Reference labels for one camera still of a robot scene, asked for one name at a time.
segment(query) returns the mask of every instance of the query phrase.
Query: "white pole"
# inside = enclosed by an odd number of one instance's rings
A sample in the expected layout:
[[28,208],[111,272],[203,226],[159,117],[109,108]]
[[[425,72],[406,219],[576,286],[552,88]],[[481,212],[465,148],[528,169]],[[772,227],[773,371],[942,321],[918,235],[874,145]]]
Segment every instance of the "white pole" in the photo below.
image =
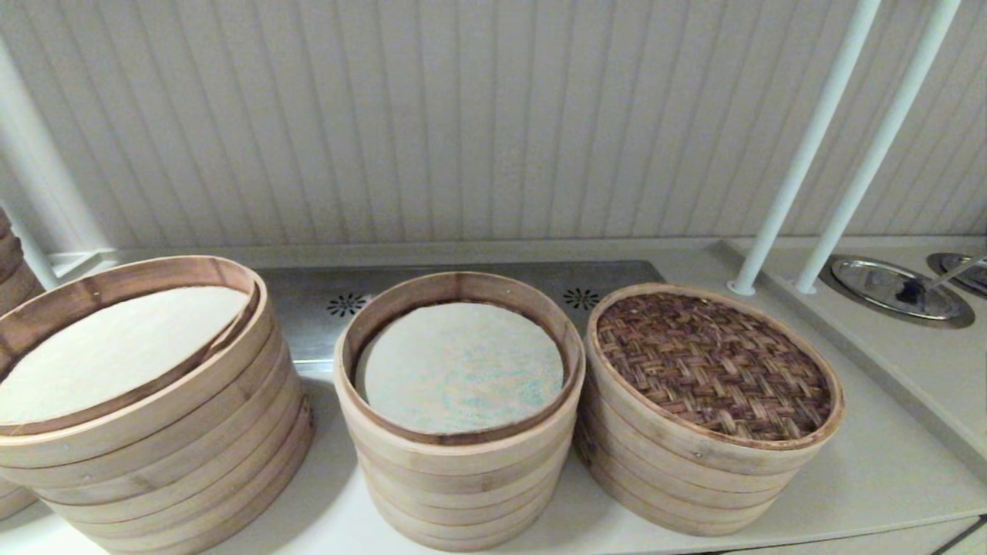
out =
[[901,86],[894,94],[894,100],[891,101],[891,106],[884,115],[884,121],[881,122],[880,128],[871,142],[871,146],[864,155],[864,162],[857,169],[853,181],[850,182],[850,187],[843,195],[843,199],[840,200],[836,212],[830,218],[826,230],[819,237],[819,242],[816,244],[815,250],[809,255],[808,261],[805,263],[805,268],[802,270],[801,275],[798,276],[798,280],[796,280],[796,289],[799,292],[803,294],[812,294],[815,292],[812,284],[815,282],[816,276],[819,275],[819,271],[825,266],[829,255],[836,248],[836,243],[840,240],[847,225],[850,223],[850,218],[853,217],[854,212],[857,210],[857,206],[864,197],[864,193],[871,186],[873,176],[880,168],[880,164],[884,160],[884,155],[887,154],[887,149],[890,148],[891,142],[894,141],[894,137],[898,133],[898,129],[901,128],[905,117],[908,116],[912,102],[915,101],[915,97],[922,87],[922,82],[925,81],[926,75],[929,73],[929,68],[936,59],[939,47],[946,38],[946,33],[949,31],[949,24],[952,23],[952,18],[956,15],[959,3],[960,0],[940,0],[936,5],[932,17],[929,18],[929,24],[922,34],[922,40],[919,42],[915,55],[912,57],[912,61],[909,63],[908,69],[901,79]]
[[[65,215],[66,225],[84,241],[106,245],[107,239],[83,200],[72,174],[55,147],[51,134],[31,98],[21,74],[0,37],[0,147],[10,160],[21,185],[28,191],[50,192],[57,198],[57,209],[71,207]],[[24,225],[24,220],[9,210],[24,247],[25,261],[45,288],[58,285],[47,256]]]
[[801,144],[798,146],[789,172],[782,182],[782,188],[778,191],[778,196],[775,197],[775,202],[768,211],[768,216],[757,234],[753,248],[747,254],[747,259],[744,261],[740,273],[737,274],[737,279],[726,284],[734,293],[740,295],[754,294],[754,279],[757,278],[758,272],[764,266],[768,252],[771,250],[775,239],[778,238],[782,224],[785,223],[785,217],[792,209],[792,202],[796,199],[798,189],[801,188],[802,181],[805,180],[805,174],[808,173],[812,159],[815,158],[815,153],[819,150],[819,144],[826,134],[829,122],[833,119],[840,98],[843,97],[850,76],[854,72],[857,58],[860,57],[861,50],[864,48],[864,42],[867,40],[874,15],[879,6],[880,0],[860,0],[857,3],[853,19],[850,21],[847,33],[843,36],[843,44],[836,55],[836,61],[829,70],[826,84],[819,95],[819,102],[816,103],[815,111],[812,113],[812,120],[802,136]]

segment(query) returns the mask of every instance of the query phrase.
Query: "countertop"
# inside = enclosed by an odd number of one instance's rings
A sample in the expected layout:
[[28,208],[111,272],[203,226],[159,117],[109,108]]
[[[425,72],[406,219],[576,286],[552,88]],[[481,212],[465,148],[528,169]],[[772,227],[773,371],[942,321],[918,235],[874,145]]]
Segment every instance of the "countertop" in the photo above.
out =
[[[874,258],[934,277],[926,262],[929,255],[973,255],[983,249],[982,238],[901,238],[870,244],[847,241],[835,254]],[[987,479],[987,300],[949,285],[970,305],[975,317],[971,326],[953,330],[886,317],[820,281],[814,294],[800,294],[791,287],[791,280],[810,250],[804,241],[788,241],[772,251],[765,271],[776,289],[821,317],[831,341],[847,342],[862,369],[927,421],[927,426],[939,431],[940,439],[953,451],[967,455],[968,464],[981,479]]]
[[[159,254],[170,253],[117,253],[116,258],[129,261]],[[724,294],[729,294],[724,284],[736,273],[736,258],[723,244],[702,240],[270,248],[210,254],[258,268],[646,260],[669,282]],[[783,295],[762,287],[744,299],[813,342],[836,368],[847,396],[842,429],[764,516],[726,537],[672,532],[611,500],[570,456],[544,514],[493,552],[695,553],[801,543],[987,514],[987,483],[887,393],[871,370],[846,357]],[[332,374],[306,372],[303,377],[318,418],[315,443],[304,465],[261,517],[208,553],[432,553],[394,531],[374,510],[339,414]],[[103,553],[42,504],[0,521],[0,545],[11,555]]]

